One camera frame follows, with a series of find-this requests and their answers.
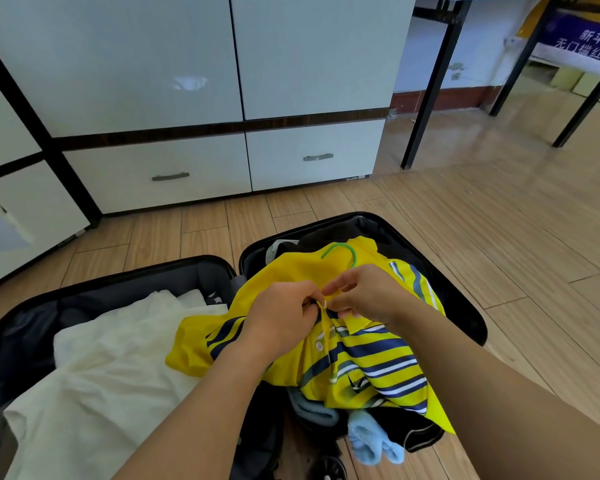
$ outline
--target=black suitcase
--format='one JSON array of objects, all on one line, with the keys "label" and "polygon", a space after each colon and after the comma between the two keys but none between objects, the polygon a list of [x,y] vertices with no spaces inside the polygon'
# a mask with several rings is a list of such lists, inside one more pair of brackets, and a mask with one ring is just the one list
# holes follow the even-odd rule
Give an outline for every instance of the black suitcase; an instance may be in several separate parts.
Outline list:
[{"label": "black suitcase", "polygon": [[[240,286],[264,267],[264,254],[273,241],[300,239],[342,224],[357,234],[335,236],[334,241],[364,235],[389,246],[395,255],[387,257],[414,264],[431,283],[448,318],[474,341],[485,343],[487,330],[480,313],[444,275],[384,219],[353,212],[253,243],[240,256],[240,276],[224,259],[198,256],[97,278],[24,301],[0,320],[0,409],[54,370],[53,337],[58,331],[128,306],[153,291],[169,290],[178,296],[198,288],[205,296],[218,293],[229,306]],[[263,383],[256,390],[240,432],[232,479],[272,478],[283,437],[286,393],[280,389]]]}]

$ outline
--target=yellow shirt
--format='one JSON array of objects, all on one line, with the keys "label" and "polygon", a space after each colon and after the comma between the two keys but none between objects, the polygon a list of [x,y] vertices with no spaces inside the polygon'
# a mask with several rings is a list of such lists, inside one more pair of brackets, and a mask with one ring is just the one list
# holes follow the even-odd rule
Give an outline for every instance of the yellow shirt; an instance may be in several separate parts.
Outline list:
[{"label": "yellow shirt", "polygon": [[[202,377],[222,349],[238,338],[253,300],[271,283],[311,280],[323,287],[344,270],[362,264],[379,266],[403,288],[444,313],[429,282],[414,266],[385,258],[373,240],[357,237],[314,253],[282,254],[240,288],[226,315],[185,318],[167,365]],[[267,369],[266,382],[298,386],[307,399],[323,401],[328,408],[389,406],[416,411],[453,433],[403,339],[366,318],[339,319],[321,307],[319,315],[309,336]]]}]

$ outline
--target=drawer handle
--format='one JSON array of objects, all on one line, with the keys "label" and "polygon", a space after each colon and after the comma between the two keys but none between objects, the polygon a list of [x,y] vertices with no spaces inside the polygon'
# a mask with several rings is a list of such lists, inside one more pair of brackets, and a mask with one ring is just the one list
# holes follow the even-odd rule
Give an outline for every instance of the drawer handle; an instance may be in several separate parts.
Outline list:
[{"label": "drawer handle", "polygon": [[318,160],[327,160],[327,158],[333,158],[333,153],[325,153],[323,155],[312,155],[309,157],[304,157],[303,160],[305,162],[315,162]]},{"label": "drawer handle", "polygon": [[154,182],[161,182],[163,180],[175,180],[176,178],[186,178],[190,177],[188,171],[181,171],[180,173],[174,173],[173,175],[157,175],[156,177],[151,177]]}]

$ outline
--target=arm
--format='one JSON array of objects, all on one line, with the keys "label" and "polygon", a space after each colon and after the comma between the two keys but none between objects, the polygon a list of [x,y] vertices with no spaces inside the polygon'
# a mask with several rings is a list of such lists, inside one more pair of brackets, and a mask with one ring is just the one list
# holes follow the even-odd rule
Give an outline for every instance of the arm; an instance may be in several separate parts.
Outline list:
[{"label": "arm", "polygon": [[313,327],[324,303],[312,282],[273,283],[254,300],[240,338],[225,347],[183,402],[114,480],[227,479],[251,396],[265,369]]},{"label": "arm", "polygon": [[373,265],[322,289],[329,307],[410,345],[482,479],[600,479],[600,425],[478,346]]}]

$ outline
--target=forearm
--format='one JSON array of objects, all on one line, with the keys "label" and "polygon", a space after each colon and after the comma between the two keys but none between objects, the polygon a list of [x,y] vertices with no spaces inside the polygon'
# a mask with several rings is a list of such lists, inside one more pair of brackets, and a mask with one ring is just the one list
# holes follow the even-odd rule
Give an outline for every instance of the forearm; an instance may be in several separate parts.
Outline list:
[{"label": "forearm", "polygon": [[144,441],[114,480],[229,478],[251,396],[268,365],[238,339]]},{"label": "forearm", "polygon": [[600,426],[479,347],[430,306],[392,321],[483,479],[600,479]]}]

